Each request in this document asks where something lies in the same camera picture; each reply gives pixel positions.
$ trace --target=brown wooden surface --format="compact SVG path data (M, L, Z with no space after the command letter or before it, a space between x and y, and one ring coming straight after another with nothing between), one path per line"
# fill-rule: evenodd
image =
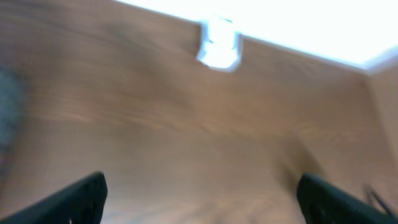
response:
M113 1L1 1L0 28L29 94L2 217L94 170L103 223L303 223L303 171L397 205L362 74L253 41L214 72L195 60L198 25Z

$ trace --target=white object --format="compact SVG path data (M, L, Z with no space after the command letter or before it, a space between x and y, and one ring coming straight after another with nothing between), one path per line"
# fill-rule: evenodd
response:
M243 37L229 19L213 16L202 22L197 59L211 69L233 72L240 64Z

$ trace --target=black object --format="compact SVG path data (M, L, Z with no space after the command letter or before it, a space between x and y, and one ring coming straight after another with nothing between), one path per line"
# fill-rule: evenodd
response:
M99 224L108 188L96 172L6 219L1 224Z
M398 223L376 193L372 194L387 214L362 203L312 174L304 174L297 186L297 200L307 224Z

